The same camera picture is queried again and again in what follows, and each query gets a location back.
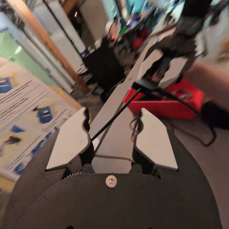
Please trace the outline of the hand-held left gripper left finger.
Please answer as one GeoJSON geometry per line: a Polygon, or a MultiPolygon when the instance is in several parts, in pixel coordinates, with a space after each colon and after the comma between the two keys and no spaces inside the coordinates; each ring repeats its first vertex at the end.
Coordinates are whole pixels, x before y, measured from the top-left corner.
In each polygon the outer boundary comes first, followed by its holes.
{"type": "Polygon", "coordinates": [[[85,164],[91,164],[94,146],[89,119],[89,110],[83,107],[61,126],[46,170],[81,170],[85,164]]]}

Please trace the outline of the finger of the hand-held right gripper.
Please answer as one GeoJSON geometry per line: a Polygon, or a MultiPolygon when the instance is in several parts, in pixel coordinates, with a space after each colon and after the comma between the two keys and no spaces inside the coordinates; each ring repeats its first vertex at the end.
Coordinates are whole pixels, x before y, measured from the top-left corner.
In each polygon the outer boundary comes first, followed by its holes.
{"type": "Polygon", "coordinates": [[[141,64],[139,73],[137,76],[137,80],[142,79],[144,76],[146,78],[150,78],[152,81],[161,81],[163,76],[159,75],[159,70],[157,66],[154,67],[152,70],[149,70],[153,63],[158,61],[163,56],[163,52],[159,49],[155,49],[141,64]]]}
{"type": "Polygon", "coordinates": [[[163,79],[159,83],[159,88],[167,88],[168,86],[174,84],[178,77],[181,75],[186,63],[188,62],[188,57],[177,57],[171,60],[169,64],[169,70],[165,73],[163,79]]]}

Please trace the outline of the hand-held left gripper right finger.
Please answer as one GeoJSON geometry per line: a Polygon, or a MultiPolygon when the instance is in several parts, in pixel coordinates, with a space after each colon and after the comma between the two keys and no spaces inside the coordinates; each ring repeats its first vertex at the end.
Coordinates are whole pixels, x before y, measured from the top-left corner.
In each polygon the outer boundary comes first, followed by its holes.
{"type": "Polygon", "coordinates": [[[141,163],[143,172],[151,168],[178,170],[166,126],[145,108],[140,109],[133,160],[141,163]]]}

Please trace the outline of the red plastic bin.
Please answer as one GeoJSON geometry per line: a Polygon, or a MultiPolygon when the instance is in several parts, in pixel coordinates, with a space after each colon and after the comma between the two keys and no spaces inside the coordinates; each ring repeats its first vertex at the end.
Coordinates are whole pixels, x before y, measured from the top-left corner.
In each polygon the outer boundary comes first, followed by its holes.
{"type": "MultiPolygon", "coordinates": [[[[123,103],[137,92],[130,89],[123,103]]],[[[133,114],[139,114],[140,109],[145,108],[157,117],[175,119],[194,119],[200,112],[204,93],[186,80],[171,85],[166,89],[157,87],[150,95],[139,92],[128,108],[133,114]]]]}

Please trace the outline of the person's right hand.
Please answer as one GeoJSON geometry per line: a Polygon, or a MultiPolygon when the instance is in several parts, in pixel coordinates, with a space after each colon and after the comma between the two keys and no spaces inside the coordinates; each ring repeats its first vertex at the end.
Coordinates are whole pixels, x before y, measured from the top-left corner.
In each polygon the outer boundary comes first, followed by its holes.
{"type": "Polygon", "coordinates": [[[229,71],[225,68],[196,61],[183,73],[183,77],[218,106],[229,111],[229,71]]]}

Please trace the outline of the black bulky object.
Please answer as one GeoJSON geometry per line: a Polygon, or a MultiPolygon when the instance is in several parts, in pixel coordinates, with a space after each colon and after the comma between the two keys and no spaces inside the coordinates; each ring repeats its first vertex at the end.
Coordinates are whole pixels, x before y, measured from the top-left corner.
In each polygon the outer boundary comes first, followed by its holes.
{"type": "Polygon", "coordinates": [[[109,92],[125,80],[124,69],[109,46],[107,38],[103,38],[100,47],[85,57],[83,61],[99,87],[105,92],[109,92]]]}

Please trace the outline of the printed instruction sheet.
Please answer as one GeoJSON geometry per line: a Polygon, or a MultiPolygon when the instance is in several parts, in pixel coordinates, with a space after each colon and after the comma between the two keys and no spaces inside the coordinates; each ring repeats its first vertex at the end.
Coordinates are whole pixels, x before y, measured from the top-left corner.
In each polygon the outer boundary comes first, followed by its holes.
{"type": "Polygon", "coordinates": [[[0,175],[17,181],[77,111],[24,68],[0,58],[0,175]]]}

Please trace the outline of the wooden post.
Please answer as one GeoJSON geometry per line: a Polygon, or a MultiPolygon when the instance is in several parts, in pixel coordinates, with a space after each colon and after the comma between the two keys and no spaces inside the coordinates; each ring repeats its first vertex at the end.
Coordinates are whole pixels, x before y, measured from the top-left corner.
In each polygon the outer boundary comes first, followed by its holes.
{"type": "Polygon", "coordinates": [[[32,11],[26,5],[23,0],[7,0],[8,4],[14,9],[14,11],[18,14],[18,16],[22,19],[22,21],[29,27],[33,33],[36,34],[42,40],[43,44],[47,47],[47,49],[52,53],[54,58],[59,61],[61,66],[66,70],[66,72],[70,75],[70,77],[75,81],[78,85],[79,89],[83,92],[83,94],[88,94],[90,92],[88,86],[84,83],[84,81],[79,77],[79,75],[75,72],[72,65],[68,62],[68,60],[64,57],[61,51],[58,49],[56,44],[50,38],[49,34],[40,24],[40,22],[36,19],[32,11]]]}

